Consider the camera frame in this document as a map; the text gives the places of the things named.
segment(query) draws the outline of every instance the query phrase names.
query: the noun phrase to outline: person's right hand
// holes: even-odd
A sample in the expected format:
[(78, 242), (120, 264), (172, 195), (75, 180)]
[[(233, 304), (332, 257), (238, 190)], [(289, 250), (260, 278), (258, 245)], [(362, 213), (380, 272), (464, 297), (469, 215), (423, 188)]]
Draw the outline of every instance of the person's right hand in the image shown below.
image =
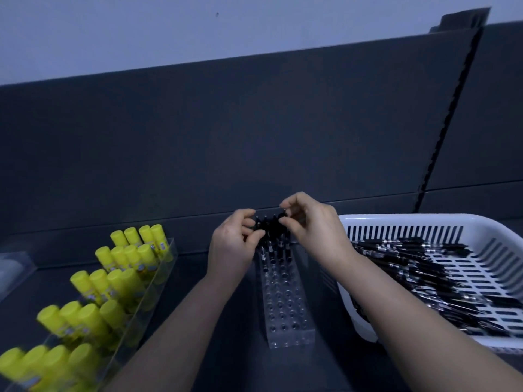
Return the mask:
[(347, 257), (357, 255), (332, 206), (298, 192), (284, 199), (280, 207), (287, 214), (287, 217), (280, 218), (280, 223), (325, 268), (329, 269), (340, 261), (347, 261)]

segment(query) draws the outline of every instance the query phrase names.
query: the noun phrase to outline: white plastic basket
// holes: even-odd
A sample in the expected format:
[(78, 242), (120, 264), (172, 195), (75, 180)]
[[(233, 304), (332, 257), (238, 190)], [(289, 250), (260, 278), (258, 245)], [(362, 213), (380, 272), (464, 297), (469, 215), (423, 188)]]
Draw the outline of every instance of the white plastic basket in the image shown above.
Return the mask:
[[(472, 253), (465, 259), (431, 255), (465, 287), (461, 291), (514, 297), (523, 301), (523, 238), (504, 225), (472, 214), (341, 215), (350, 240), (422, 237), (430, 243), (464, 243)], [(357, 333), (376, 342), (374, 329), (358, 314), (349, 293), (338, 283), (343, 303)], [(497, 352), (523, 354), (523, 310), (481, 306), (482, 315), (515, 336), (471, 336)]]

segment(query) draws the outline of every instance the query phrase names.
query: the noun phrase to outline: white wall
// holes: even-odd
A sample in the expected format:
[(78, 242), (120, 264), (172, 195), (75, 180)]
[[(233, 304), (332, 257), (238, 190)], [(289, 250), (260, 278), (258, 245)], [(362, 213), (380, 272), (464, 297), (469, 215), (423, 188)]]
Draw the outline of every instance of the white wall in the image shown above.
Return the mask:
[(0, 0), (0, 85), (422, 34), (491, 5), (523, 19), (523, 0)]

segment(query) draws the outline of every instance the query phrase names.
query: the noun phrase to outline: hand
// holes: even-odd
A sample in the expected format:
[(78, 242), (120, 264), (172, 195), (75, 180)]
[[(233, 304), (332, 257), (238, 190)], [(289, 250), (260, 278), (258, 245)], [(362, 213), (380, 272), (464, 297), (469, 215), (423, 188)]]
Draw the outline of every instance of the hand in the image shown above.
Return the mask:
[(231, 295), (251, 265), (264, 230), (253, 231), (254, 209), (238, 209), (214, 230), (206, 277)]
[(347, 256), (357, 255), (332, 206), (298, 192), (284, 199), (280, 207), (287, 214), (280, 218), (280, 223), (291, 230), (298, 242), (325, 268), (346, 261)]

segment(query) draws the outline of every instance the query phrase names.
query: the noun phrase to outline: person's left hand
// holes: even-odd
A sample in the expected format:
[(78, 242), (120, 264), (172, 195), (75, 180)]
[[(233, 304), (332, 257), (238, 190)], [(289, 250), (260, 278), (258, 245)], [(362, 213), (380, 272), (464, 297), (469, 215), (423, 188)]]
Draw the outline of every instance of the person's left hand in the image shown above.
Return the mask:
[(251, 265), (264, 230), (253, 231), (254, 209), (238, 209), (214, 230), (209, 248), (206, 277), (232, 294)]

